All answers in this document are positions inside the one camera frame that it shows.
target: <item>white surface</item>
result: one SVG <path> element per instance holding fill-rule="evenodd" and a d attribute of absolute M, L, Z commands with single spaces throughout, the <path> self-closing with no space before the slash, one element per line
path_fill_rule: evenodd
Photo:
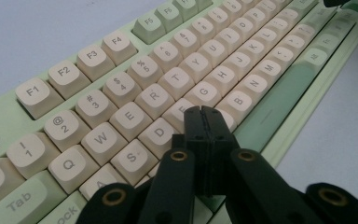
<path fill-rule="evenodd" d="M 0 95 L 164 0 L 0 0 Z M 278 171 L 296 189 L 328 182 L 358 197 L 358 48 Z"/>

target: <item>keyboard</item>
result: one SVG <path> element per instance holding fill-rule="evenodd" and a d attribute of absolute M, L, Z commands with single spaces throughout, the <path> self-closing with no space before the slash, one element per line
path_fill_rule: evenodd
<path fill-rule="evenodd" d="M 170 1 L 0 97 L 0 223 L 75 223 L 153 177 L 183 111 L 213 106 L 279 163 L 358 43 L 358 1 Z M 195 223 L 229 222 L 224 198 Z"/>

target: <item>mechanical keyboard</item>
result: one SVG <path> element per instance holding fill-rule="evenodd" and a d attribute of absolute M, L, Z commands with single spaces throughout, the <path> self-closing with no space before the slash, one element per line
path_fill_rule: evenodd
<path fill-rule="evenodd" d="M 142 184 L 192 105 L 278 164 L 355 43 L 358 1 L 158 6 L 0 98 L 0 223 L 75 223 L 99 187 Z M 195 204 L 227 222 L 224 198 Z"/>

